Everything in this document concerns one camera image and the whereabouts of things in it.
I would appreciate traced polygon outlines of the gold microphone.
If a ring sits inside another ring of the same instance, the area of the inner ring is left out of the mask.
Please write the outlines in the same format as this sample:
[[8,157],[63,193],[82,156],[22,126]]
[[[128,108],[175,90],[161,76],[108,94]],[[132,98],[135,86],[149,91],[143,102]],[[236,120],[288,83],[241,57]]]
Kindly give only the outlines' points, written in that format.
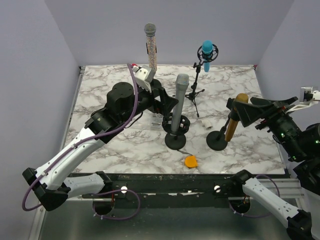
[[238,126],[238,123],[240,121],[240,118],[238,116],[238,112],[233,106],[234,101],[236,102],[242,102],[242,103],[248,103],[249,96],[245,93],[239,93],[236,98],[229,98],[227,101],[226,107],[230,110],[229,113],[229,122],[226,128],[225,132],[225,141],[228,143],[231,141],[231,139],[234,136],[234,133],[236,131],[236,128]]

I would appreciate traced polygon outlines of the silver microphone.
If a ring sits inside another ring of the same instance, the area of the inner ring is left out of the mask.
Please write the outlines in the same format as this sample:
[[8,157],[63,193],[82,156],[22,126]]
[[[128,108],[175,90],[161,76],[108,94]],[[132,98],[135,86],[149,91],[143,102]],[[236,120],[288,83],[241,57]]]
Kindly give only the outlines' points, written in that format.
[[178,100],[178,103],[173,109],[171,121],[171,131],[174,133],[178,131],[180,126],[184,98],[188,87],[189,75],[185,73],[178,74],[175,81],[175,98]]

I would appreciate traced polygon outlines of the shock mount round base stand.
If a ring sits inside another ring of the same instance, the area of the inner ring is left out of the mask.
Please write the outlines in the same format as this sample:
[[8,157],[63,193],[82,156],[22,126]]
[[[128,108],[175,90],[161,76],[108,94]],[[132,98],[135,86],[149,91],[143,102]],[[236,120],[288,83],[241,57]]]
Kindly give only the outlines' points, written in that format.
[[164,116],[162,119],[162,128],[166,132],[164,142],[169,149],[180,150],[186,144],[187,140],[186,140],[185,134],[189,131],[191,123],[186,116],[181,115],[177,132],[174,132],[171,130],[172,120],[173,120],[172,112],[169,115]]

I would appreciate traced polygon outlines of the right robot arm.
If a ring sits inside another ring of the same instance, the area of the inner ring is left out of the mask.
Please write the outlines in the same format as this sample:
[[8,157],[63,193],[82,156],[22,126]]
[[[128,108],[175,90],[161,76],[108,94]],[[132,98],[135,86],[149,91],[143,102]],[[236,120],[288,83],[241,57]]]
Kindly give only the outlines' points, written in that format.
[[236,196],[248,196],[264,206],[285,227],[292,240],[320,238],[320,125],[314,123],[301,130],[291,114],[318,103],[309,100],[295,104],[297,97],[269,100],[246,95],[229,98],[229,123],[241,122],[248,127],[257,120],[257,130],[268,129],[282,146],[288,161],[297,163],[293,169],[296,179],[309,200],[309,211],[299,209],[283,200],[277,193],[264,188],[258,175],[243,169],[229,178],[227,191]]

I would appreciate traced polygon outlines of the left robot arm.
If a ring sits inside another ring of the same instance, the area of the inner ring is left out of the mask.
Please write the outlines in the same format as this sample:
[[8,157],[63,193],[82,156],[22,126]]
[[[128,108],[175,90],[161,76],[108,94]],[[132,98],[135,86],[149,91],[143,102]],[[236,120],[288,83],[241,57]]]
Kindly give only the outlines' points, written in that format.
[[22,175],[41,205],[52,211],[67,199],[81,195],[107,197],[112,181],[102,171],[71,177],[76,167],[89,155],[110,142],[132,119],[145,110],[168,115],[178,100],[169,96],[154,79],[151,91],[136,83],[118,82],[106,95],[103,108],[93,112],[77,136],[46,164],[27,168]]

